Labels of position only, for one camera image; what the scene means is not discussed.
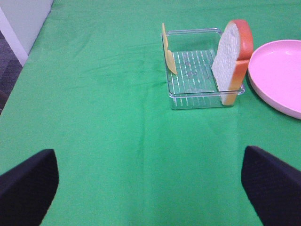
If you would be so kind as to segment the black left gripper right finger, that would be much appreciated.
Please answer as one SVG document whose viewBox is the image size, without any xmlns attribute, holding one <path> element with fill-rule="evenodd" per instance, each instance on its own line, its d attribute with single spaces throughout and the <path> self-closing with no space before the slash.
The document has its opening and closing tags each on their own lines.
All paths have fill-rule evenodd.
<svg viewBox="0 0 301 226">
<path fill-rule="evenodd" d="M 241 183 L 263 225 L 301 224 L 301 172 L 298 169 L 257 146 L 247 146 Z"/>
</svg>

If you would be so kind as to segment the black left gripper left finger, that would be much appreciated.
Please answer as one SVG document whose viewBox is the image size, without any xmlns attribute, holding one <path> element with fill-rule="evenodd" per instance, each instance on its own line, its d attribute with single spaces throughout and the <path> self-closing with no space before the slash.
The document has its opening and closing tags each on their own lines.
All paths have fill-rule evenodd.
<svg viewBox="0 0 301 226">
<path fill-rule="evenodd" d="M 42 150 L 0 177 L 0 224 L 39 226 L 58 188 L 53 149 Z"/>
</svg>

